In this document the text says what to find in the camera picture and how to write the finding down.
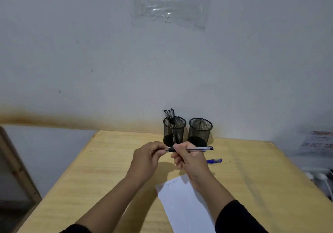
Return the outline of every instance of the transparent plastic sheet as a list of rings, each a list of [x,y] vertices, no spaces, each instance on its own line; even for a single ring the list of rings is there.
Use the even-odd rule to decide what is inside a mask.
[[[134,16],[204,30],[209,6],[210,0],[134,0]]]

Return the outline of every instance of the person's left hand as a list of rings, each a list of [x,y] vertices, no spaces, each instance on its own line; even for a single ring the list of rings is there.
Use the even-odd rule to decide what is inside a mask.
[[[138,181],[140,185],[143,185],[153,176],[159,158],[166,153],[166,148],[168,147],[164,143],[155,141],[136,149],[133,153],[132,163],[126,177],[132,181]]]

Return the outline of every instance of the forearm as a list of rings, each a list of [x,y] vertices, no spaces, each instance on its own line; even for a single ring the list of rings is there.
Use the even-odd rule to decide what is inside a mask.
[[[125,177],[76,223],[92,233],[113,232],[140,187],[140,183]]]
[[[200,181],[200,194],[205,200],[214,222],[216,222],[221,210],[235,198],[212,175],[208,175]]]

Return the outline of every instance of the empty pen holder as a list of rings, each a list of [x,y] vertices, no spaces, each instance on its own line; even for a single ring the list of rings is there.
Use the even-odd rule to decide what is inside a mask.
[[[172,147],[175,143],[179,144],[183,142],[184,128],[186,126],[186,121],[184,118],[175,116],[175,125],[171,125],[167,118],[164,118],[164,135],[163,143],[167,146]]]
[[[203,118],[192,118],[189,121],[189,137],[187,140],[196,147],[205,147],[211,129],[213,129],[213,125],[210,121]]]

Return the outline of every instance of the desk surface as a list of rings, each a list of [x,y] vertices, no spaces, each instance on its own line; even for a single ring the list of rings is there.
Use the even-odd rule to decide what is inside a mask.
[[[61,176],[19,233],[60,232],[109,192],[133,151],[162,135],[99,131]],[[216,178],[269,232],[332,232],[333,205],[272,143],[214,138],[206,158]],[[137,193],[116,232],[173,232],[155,185],[183,174],[170,154]]]

